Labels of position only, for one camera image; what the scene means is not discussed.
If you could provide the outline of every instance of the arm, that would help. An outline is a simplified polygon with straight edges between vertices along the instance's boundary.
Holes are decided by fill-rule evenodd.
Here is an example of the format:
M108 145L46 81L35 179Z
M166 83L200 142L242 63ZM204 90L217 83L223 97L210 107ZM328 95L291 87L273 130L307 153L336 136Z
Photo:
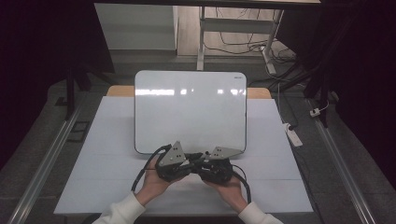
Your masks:
M282 224L281 221L272 215L265 214L257 204L247 203L242 196L241 182L236 177L233 176L224 185L217 185L206 181L205 183L214 188L221 196L221 199L229 204L246 224Z
M104 212L93 223L134 223L134 221L146 211L146 204L163 194L171 184L181 179L172 182L166 182L160 179L155 170L155 162L156 160L152 160L149 164L145 173L143 187L138 193L134 194L131 192L121 202L111 204L110 210Z

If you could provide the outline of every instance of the sleeve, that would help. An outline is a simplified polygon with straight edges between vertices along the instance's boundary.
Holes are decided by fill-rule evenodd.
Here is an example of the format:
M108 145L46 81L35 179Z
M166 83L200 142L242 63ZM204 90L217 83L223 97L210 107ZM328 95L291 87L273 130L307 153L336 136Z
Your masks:
M146 208L139 203L139 201L131 192L124 200L119 203L110 205L110 210L104 212L93 224L129 224L134 221L146 211Z
M277 218L265 214L255 203L250 203L238 215L246 224L282 224Z

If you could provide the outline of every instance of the white power strip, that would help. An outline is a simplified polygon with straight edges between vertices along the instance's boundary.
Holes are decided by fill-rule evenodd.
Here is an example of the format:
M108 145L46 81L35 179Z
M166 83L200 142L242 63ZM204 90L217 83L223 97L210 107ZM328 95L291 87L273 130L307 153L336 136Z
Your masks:
M289 123L284 123L283 127L285 128L286 135L295 147L300 147L303 145L303 142L300 140L297 133L294 130L289 130Z

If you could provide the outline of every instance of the whiteboard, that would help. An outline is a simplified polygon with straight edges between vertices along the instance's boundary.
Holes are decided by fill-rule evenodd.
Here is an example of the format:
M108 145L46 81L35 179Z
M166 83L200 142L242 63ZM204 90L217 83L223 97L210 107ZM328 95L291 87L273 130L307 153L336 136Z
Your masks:
M140 71L134 79L134 147L143 154L180 141L184 152L245 150L242 73Z

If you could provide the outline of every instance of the person's right hand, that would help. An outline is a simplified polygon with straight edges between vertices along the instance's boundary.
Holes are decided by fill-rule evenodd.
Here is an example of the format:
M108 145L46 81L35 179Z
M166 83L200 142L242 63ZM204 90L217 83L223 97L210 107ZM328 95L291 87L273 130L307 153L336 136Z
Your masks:
M247 201L242 196L241 182L235 176L224 185L218 185L207 181L204 182L208 186L214 188L219 193L222 200L229 204L238 214L248 206Z

